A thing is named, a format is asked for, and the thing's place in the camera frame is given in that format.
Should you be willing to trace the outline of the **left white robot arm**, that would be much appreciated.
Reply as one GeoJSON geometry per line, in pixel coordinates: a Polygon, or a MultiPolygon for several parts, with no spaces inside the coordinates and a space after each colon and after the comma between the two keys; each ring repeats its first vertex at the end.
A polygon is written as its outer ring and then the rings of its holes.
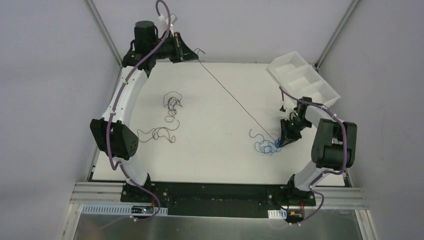
{"type": "Polygon", "coordinates": [[[168,59],[175,64],[199,58],[180,33],[173,31],[172,21],[165,19],[162,23],[165,26],[162,36],[152,21],[135,24],[134,40],[122,60],[120,83],[105,112],[99,119],[92,119],[89,126],[111,168],[122,171],[126,182],[135,186],[134,197],[143,203],[152,198],[153,189],[145,184],[149,174],[136,155],[139,138],[129,127],[137,97],[158,60],[168,59]]]}

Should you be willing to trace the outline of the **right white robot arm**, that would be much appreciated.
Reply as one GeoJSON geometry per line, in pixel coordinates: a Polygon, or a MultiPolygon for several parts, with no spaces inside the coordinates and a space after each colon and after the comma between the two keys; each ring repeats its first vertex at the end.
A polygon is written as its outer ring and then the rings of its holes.
{"type": "Polygon", "coordinates": [[[355,161],[358,126],[335,117],[321,103],[302,97],[294,108],[295,116],[280,121],[281,136],[278,148],[301,139],[305,128],[316,127],[310,152],[310,162],[293,174],[282,189],[284,200],[290,205],[312,200],[312,188],[328,174],[342,174],[355,161]]]}

